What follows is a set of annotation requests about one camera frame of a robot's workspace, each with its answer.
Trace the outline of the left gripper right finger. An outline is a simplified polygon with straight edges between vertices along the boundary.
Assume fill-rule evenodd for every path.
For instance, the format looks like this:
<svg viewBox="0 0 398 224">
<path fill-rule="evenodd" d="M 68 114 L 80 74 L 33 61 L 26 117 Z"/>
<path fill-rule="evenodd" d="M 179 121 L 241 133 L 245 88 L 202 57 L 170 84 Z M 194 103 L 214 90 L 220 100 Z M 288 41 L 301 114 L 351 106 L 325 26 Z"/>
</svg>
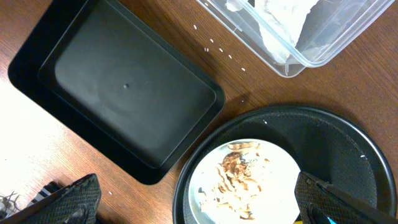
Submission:
<svg viewBox="0 0 398 224">
<path fill-rule="evenodd" d="M 308 172 L 300 172 L 295 198 L 303 223 L 397 224 L 397 219 L 338 190 Z"/>
</svg>

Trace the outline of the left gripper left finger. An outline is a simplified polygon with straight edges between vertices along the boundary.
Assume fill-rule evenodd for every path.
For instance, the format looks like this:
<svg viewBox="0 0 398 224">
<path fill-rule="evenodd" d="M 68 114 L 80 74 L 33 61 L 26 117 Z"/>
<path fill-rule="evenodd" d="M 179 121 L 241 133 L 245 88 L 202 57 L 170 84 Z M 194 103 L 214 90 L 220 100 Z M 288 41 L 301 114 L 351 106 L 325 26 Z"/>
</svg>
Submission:
<svg viewBox="0 0 398 224">
<path fill-rule="evenodd" d="M 42 200 L 1 220 L 1 223 L 95 224 L 101 200 L 101 188 L 96 174 L 88 174 L 59 189 Z"/>
</svg>

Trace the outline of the white napkin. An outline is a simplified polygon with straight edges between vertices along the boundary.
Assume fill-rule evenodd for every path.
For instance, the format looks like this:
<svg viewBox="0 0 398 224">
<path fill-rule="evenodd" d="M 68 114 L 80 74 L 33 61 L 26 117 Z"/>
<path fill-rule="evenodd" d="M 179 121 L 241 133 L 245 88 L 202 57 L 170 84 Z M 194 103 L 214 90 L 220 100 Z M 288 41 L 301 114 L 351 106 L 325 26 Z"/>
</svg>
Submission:
<svg viewBox="0 0 398 224">
<path fill-rule="evenodd" d="M 262 19 L 258 23 L 263 46 L 275 65 L 286 65 L 292 56 L 282 41 L 295 48 L 304 24 L 318 0 L 258 0 L 254 13 Z"/>
</svg>

